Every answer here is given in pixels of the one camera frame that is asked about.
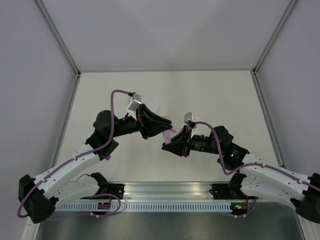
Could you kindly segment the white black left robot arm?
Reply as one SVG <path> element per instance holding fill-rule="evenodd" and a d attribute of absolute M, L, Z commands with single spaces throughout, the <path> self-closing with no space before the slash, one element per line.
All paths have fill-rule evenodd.
<path fill-rule="evenodd" d="M 144 103 L 139 104 L 133 114 L 118 118 L 112 110 L 102 110 L 93 123 L 93 134 L 72 156 L 35 177 L 28 174 L 21 177 L 18 210 L 25 210 L 25 217 L 38 224 L 68 202 L 91 196 L 104 199 L 109 187 L 100 173 L 91 174 L 89 181 L 71 179 L 88 167 L 109 159 L 119 146 L 116 137 L 139 132 L 147 140 L 172 128 L 169 119 L 155 114 Z"/>

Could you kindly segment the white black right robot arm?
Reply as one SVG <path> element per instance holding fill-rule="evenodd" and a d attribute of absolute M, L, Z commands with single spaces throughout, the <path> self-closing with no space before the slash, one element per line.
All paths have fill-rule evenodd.
<path fill-rule="evenodd" d="M 179 157 L 191 151 L 218 155 L 223 173 L 230 176 L 228 194 L 235 199 L 257 198 L 280 203 L 302 218 L 320 222 L 320 175 L 306 175 L 278 165 L 270 165 L 247 149 L 235 144 L 234 137 L 220 125 L 189 123 L 162 150 Z"/>

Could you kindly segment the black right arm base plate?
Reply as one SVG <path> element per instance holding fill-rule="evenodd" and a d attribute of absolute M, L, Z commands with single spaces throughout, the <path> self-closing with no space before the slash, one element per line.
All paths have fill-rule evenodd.
<path fill-rule="evenodd" d="M 211 185 L 209 193 L 214 200 L 234 200 L 227 183 L 214 183 Z"/>

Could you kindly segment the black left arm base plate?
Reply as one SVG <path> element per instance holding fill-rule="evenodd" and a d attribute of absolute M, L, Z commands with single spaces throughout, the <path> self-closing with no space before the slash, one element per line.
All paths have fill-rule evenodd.
<path fill-rule="evenodd" d="M 118 197 L 120 200 L 123 199 L 125 193 L 125 185 L 123 183 L 108 183 L 108 185 L 102 186 L 98 194 L 112 194 Z"/>

